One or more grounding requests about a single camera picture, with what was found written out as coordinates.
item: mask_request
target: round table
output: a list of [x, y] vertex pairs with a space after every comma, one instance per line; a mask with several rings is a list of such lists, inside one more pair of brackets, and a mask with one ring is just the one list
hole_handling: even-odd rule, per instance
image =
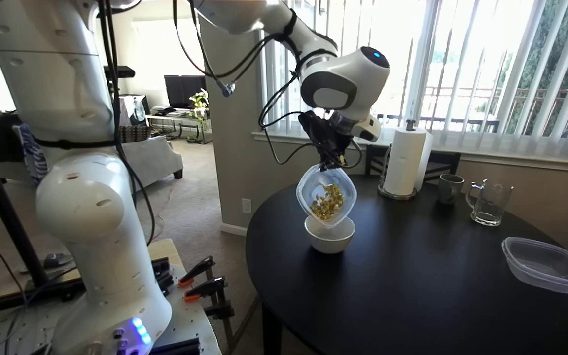
[[476, 225], [464, 201], [436, 203], [425, 185], [409, 201], [354, 177], [356, 237], [342, 254], [316, 252], [289, 187], [265, 201], [247, 231], [247, 264], [263, 300], [265, 353], [283, 325], [320, 353], [568, 353], [568, 296], [519, 282], [505, 237], [549, 240], [507, 213]]

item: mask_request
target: chair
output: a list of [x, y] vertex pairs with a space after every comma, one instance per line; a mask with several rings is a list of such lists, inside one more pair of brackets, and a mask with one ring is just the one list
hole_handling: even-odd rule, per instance
[[[383, 175], [385, 162], [389, 160], [391, 146], [367, 146], [365, 175]], [[460, 154], [454, 152], [431, 152], [425, 181], [438, 179], [440, 173], [456, 173], [460, 166]]]

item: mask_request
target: glass cup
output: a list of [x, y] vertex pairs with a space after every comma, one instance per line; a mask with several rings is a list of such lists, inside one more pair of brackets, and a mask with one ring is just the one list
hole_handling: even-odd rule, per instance
[[472, 183], [470, 193], [466, 195], [468, 205], [472, 207], [470, 217], [486, 227], [500, 227], [505, 205], [513, 195], [515, 185], [504, 181], [484, 179], [482, 183]]
[[442, 173], [438, 181], [438, 203], [454, 205], [458, 195], [462, 195], [466, 179], [456, 173]]

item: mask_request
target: plastic container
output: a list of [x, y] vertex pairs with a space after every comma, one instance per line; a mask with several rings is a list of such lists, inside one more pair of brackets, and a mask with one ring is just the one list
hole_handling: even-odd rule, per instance
[[521, 237], [502, 242], [509, 270], [525, 284], [568, 294], [568, 250]]
[[324, 254], [344, 252], [358, 231], [356, 223], [348, 217], [340, 225], [328, 229], [312, 215], [306, 217], [304, 229], [310, 244]]
[[296, 187], [298, 203], [326, 227], [340, 225], [358, 203], [358, 187], [342, 168], [306, 169]]

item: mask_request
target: paper towel roll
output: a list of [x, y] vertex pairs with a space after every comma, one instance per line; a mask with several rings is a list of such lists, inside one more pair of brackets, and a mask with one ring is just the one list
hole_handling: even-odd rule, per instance
[[395, 132], [395, 142], [379, 185], [383, 195], [409, 199], [421, 191], [431, 158], [431, 142], [433, 138], [427, 130], [399, 128]]

